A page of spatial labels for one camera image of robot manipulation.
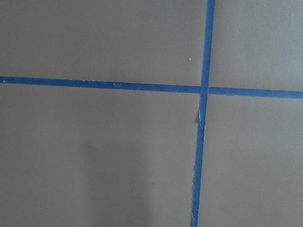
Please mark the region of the brown paper table cover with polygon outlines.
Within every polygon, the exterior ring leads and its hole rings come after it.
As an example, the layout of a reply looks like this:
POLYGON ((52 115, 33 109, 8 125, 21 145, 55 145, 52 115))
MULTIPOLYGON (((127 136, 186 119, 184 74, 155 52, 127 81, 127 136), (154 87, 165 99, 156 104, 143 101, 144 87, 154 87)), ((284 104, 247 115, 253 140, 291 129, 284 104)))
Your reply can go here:
POLYGON ((300 227, 300 0, 3 0, 3 227, 300 227))

